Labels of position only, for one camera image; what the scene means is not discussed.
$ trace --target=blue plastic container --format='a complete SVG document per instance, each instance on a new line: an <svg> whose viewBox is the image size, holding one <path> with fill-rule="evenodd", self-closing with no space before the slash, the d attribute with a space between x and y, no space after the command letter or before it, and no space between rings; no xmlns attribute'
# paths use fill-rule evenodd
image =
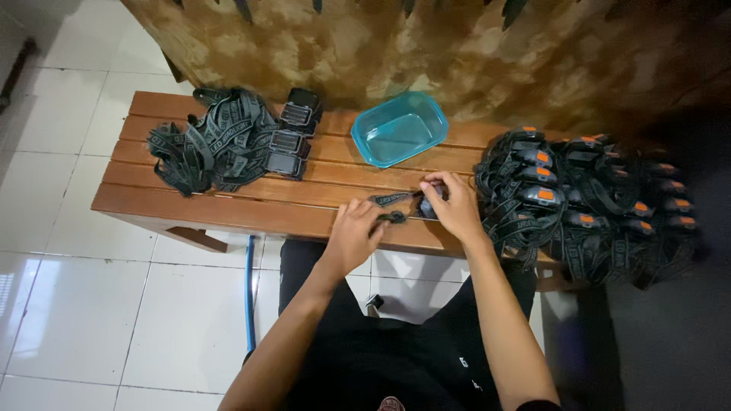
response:
<svg viewBox="0 0 731 411"><path fill-rule="evenodd" d="M441 143L448 129L439 105L412 91L362 112L350 135L368 164L388 168Z"/></svg>

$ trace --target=black pants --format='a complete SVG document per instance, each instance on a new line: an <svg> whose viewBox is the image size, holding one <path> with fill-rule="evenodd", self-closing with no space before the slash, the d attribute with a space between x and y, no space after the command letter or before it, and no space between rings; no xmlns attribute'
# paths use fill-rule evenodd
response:
<svg viewBox="0 0 731 411"><path fill-rule="evenodd" d="M326 244L287 240L281 248L281 284L279 288L279 314L287 307L302 287L314 264L320 259ZM506 267L508 281L518 298L526 318L530 317L536 288L536 277L520 271L517 267ZM472 278L468 278L454 297L435 315L422 325L412 325L399 320L366 317L345 279L338 285L330 305L318 325L318 336L347 331L349 328L363 330L373 328L390 330L403 327L409 341L416 342L413 352L423 357L435 375L455 373L455 361L469 363L469 379L480 386L488 401L497 401L485 348L480 334L477 316L477 302L474 297Z"/></svg>

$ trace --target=orange button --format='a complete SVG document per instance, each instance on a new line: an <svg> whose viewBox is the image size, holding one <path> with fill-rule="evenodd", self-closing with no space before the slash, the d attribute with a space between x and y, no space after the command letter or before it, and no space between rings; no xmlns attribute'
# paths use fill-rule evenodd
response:
<svg viewBox="0 0 731 411"><path fill-rule="evenodd" d="M540 189L538 190L538 198L542 198L543 200L553 200L553 192Z"/></svg>

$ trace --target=forearm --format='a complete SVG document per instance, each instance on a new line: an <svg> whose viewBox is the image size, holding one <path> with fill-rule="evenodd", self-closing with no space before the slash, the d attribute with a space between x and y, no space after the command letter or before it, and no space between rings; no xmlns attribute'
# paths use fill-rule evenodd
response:
<svg viewBox="0 0 731 411"><path fill-rule="evenodd" d="M272 410L287 395L338 284L328 270L320 262L314 266L238 373L219 410Z"/></svg>
<svg viewBox="0 0 731 411"><path fill-rule="evenodd" d="M465 244L482 342L503 409L533 399L558 404L543 353L487 239Z"/></svg>

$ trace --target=blue pipe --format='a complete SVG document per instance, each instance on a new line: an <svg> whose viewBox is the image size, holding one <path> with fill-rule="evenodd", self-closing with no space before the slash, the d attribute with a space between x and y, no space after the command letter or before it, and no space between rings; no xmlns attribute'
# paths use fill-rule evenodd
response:
<svg viewBox="0 0 731 411"><path fill-rule="evenodd" d="M246 307L246 346L247 352L254 351L257 347L257 338L254 332L254 291L252 290L252 266L254 265L254 239L249 236L249 244L246 246L246 278L243 285L243 304Z"/></svg>

